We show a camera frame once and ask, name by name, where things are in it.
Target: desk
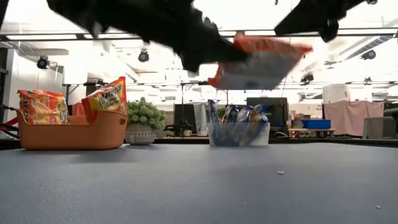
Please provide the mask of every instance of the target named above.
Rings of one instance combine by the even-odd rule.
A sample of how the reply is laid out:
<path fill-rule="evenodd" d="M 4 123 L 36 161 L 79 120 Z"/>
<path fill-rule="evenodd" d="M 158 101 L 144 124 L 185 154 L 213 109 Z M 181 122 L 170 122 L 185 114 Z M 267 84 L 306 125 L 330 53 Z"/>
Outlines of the desk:
<path fill-rule="evenodd" d="M 397 161 L 328 143 L 0 151 L 0 223 L 398 223 Z"/>

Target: green succulent plant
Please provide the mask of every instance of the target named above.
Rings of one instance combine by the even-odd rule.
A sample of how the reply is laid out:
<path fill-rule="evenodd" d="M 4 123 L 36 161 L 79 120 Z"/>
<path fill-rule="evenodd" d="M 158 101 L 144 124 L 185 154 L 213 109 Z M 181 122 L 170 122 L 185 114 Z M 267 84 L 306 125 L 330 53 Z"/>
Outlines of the green succulent plant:
<path fill-rule="evenodd" d="M 128 124 L 150 125 L 153 129 L 163 130 L 165 127 L 165 111 L 158 110 L 152 103 L 141 97 L 139 102 L 127 103 Z"/>
<path fill-rule="evenodd" d="M 217 110 L 217 115 L 219 118 L 223 119 L 224 115 L 225 115 L 225 108 L 220 108 Z"/>

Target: clear plastic container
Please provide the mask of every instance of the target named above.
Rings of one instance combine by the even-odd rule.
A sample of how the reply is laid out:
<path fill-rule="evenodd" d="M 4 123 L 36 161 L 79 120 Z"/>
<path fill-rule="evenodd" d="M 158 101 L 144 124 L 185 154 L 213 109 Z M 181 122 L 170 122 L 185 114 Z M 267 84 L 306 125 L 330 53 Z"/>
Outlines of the clear plastic container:
<path fill-rule="evenodd" d="M 29 124 L 16 110 L 21 146 L 27 150 L 104 150 L 123 144 L 127 115 L 100 111 L 93 124 L 71 116 L 70 124 Z"/>
<path fill-rule="evenodd" d="M 270 124 L 208 123 L 210 146 L 268 146 Z"/>

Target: chip bag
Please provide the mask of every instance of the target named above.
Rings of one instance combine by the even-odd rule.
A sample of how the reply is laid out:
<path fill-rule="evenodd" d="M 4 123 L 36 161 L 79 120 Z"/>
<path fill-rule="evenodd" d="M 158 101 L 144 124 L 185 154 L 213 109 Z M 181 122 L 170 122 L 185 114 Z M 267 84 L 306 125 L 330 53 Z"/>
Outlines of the chip bag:
<path fill-rule="evenodd" d="M 271 90 L 312 48 L 264 37 L 234 38 L 234 46 L 250 53 L 243 62 L 219 62 L 209 84 L 220 90 Z"/>
<path fill-rule="evenodd" d="M 68 106 L 62 93 L 18 90 L 19 108 L 29 124 L 69 124 Z"/>
<path fill-rule="evenodd" d="M 126 77 L 99 88 L 81 100 L 87 122 L 92 124 L 99 111 L 114 111 L 127 114 Z"/>

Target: pink curtain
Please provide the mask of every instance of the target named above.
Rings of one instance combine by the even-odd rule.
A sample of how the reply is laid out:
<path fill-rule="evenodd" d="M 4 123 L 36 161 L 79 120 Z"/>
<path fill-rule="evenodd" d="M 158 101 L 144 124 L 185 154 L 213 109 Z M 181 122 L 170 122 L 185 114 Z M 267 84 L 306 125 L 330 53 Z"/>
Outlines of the pink curtain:
<path fill-rule="evenodd" d="M 368 101 L 339 101 L 324 104 L 325 119 L 331 120 L 331 128 L 335 134 L 362 136 L 365 118 L 382 117 L 383 103 Z"/>

